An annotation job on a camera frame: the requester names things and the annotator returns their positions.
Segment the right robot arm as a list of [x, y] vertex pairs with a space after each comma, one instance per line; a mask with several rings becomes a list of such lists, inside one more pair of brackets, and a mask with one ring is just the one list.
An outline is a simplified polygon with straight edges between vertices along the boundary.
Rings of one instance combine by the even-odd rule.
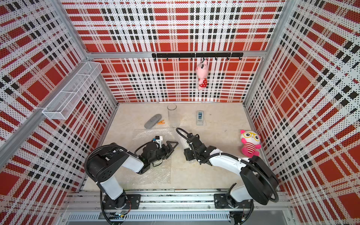
[[279, 201], [279, 180], [259, 156], [237, 157], [214, 146], [205, 146], [199, 135], [188, 133], [180, 127], [176, 128], [176, 132], [189, 145], [184, 150], [187, 161], [196, 160], [201, 165], [221, 167], [241, 177], [243, 184], [234, 183], [225, 194], [231, 208], [238, 208], [243, 201], [255, 201], [261, 205]]

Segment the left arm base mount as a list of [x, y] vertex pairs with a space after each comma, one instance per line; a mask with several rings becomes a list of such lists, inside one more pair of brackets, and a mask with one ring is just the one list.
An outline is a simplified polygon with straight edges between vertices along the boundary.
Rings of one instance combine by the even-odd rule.
[[141, 195], [130, 195], [124, 193], [116, 200], [112, 200], [109, 196], [105, 195], [102, 205], [105, 210], [137, 210], [139, 208]]

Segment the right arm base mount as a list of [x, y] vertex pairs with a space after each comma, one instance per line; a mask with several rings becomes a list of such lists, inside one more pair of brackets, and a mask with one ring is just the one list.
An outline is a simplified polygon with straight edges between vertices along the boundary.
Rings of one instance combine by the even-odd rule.
[[214, 194], [214, 205], [216, 209], [250, 209], [251, 201], [235, 201], [229, 194]]

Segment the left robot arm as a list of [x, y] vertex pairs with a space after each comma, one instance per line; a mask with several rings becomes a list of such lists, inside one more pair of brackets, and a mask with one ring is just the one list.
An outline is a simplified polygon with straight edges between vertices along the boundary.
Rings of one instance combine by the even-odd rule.
[[90, 179], [99, 187], [101, 206], [105, 209], [123, 209], [131, 205], [126, 191], [121, 187], [115, 173], [127, 168], [136, 174], [144, 174], [155, 167], [155, 162], [168, 159], [178, 146], [177, 141], [162, 143], [162, 136], [156, 136], [149, 142], [130, 152], [124, 147], [112, 143], [96, 148], [85, 160], [84, 169]]

